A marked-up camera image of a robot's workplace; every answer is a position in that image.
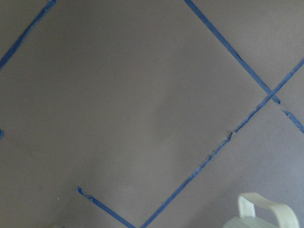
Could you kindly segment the white ribbed HOME mug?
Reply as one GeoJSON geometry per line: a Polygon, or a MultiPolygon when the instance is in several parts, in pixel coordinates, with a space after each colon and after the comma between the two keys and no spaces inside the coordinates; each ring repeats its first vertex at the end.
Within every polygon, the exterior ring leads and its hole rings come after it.
{"type": "Polygon", "coordinates": [[[299,220],[286,204],[270,201],[255,192],[241,193],[237,198],[238,215],[224,228],[299,228],[299,220]]]}

